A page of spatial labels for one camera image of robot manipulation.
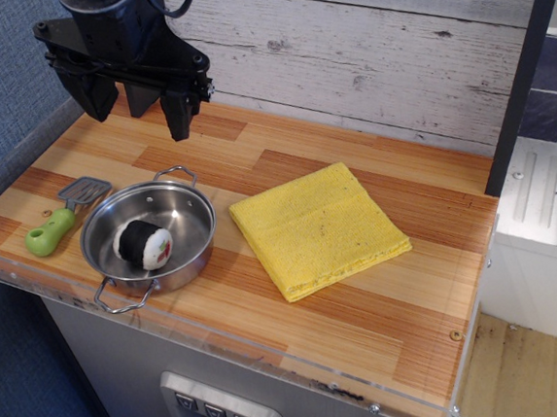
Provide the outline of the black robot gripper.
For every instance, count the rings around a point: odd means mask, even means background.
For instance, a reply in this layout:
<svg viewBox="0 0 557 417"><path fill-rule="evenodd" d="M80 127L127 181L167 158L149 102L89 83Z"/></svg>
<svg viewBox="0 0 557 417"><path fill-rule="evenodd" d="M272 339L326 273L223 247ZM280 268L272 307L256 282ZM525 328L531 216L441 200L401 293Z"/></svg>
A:
<svg viewBox="0 0 557 417"><path fill-rule="evenodd" d="M160 91L160 106L174 141L190 137L200 101L214 89L209 58L175 35L193 0L177 9L164 0L59 0L67 18L33 26L47 48L46 60L68 93L93 119L104 122L119 93L117 83Z"/></svg>

